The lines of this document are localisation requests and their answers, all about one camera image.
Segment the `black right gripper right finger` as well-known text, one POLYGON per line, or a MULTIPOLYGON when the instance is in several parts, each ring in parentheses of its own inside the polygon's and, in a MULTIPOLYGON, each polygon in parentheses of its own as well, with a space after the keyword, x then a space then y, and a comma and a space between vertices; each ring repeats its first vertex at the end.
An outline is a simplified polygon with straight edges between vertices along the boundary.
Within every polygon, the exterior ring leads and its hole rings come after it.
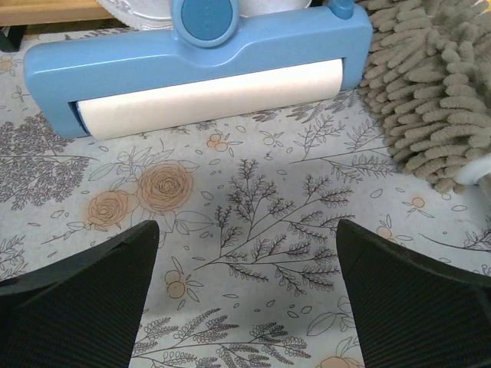
POLYGON ((336 249, 367 367, 488 367, 490 279, 351 220, 336 249))

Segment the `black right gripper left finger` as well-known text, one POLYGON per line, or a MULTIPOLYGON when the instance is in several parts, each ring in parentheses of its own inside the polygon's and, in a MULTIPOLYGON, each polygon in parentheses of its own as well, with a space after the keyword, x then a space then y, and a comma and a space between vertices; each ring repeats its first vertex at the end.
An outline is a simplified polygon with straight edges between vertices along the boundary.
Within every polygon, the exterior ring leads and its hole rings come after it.
POLYGON ((155 221, 1 282, 3 367, 127 367, 157 257, 155 221))

